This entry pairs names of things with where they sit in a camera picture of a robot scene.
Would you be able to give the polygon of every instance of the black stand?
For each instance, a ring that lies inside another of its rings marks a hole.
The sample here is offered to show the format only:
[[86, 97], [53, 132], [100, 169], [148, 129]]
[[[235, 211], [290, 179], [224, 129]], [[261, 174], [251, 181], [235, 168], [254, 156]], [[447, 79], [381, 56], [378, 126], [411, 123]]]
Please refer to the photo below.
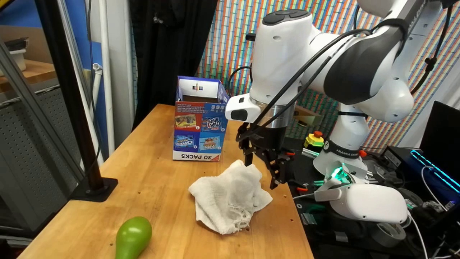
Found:
[[69, 44], [64, 37], [59, 5], [56, 0], [34, 0], [47, 46], [54, 63], [62, 94], [70, 116], [72, 128], [82, 155], [85, 176], [70, 198], [103, 201], [109, 197], [118, 179], [102, 178], [95, 156], [89, 128], [85, 117], [82, 96], [73, 71]]

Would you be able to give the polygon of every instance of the wooden table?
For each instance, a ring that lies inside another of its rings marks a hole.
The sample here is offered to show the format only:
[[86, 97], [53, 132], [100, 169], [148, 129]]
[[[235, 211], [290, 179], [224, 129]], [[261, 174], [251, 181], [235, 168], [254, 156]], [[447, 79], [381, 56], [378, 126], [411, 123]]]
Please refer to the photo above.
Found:
[[20, 257], [115, 257], [118, 227], [132, 215], [151, 220], [152, 240], [142, 257], [313, 257], [287, 185], [269, 189], [273, 201], [257, 211], [248, 230], [220, 235], [195, 221], [192, 181], [215, 175], [243, 158], [234, 141], [240, 123], [227, 128], [220, 162], [172, 161], [172, 106], [158, 105], [102, 166], [118, 187], [105, 202], [69, 201]]
[[[36, 83], [56, 77], [56, 71], [53, 63], [26, 60], [23, 76], [26, 77], [27, 83]], [[5, 74], [0, 74], [0, 92], [5, 92], [10, 89], [10, 82]]]

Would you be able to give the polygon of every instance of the white cloth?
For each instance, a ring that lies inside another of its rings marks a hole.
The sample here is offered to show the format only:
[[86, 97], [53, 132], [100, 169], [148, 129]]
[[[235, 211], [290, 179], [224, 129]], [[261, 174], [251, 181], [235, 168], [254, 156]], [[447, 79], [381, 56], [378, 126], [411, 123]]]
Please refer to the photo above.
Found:
[[195, 217], [220, 234], [248, 227], [254, 211], [273, 198], [260, 187], [260, 171], [234, 161], [217, 176], [201, 176], [188, 191], [195, 197]]

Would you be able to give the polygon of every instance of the colorful box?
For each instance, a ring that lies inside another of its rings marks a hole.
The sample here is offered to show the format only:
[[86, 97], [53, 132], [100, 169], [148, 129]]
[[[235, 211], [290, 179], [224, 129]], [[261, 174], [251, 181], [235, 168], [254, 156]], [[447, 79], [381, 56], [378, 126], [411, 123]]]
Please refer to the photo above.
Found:
[[220, 80], [178, 76], [172, 159], [220, 161], [227, 100]]

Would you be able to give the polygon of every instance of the blue wall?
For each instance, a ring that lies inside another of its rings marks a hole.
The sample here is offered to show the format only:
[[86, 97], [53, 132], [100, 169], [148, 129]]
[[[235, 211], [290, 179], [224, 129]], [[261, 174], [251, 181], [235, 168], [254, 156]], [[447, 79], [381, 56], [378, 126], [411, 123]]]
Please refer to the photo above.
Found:
[[[85, 0], [66, 0], [74, 40], [79, 48], [82, 64], [85, 69], [92, 69], [92, 63], [102, 63], [100, 44], [90, 41], [86, 30], [86, 7]], [[14, 0], [8, 7], [0, 11], [0, 24], [41, 27], [40, 17], [34, 0]], [[106, 149], [105, 133], [105, 109], [103, 109], [103, 86], [100, 84], [99, 99], [96, 105], [96, 116]]]

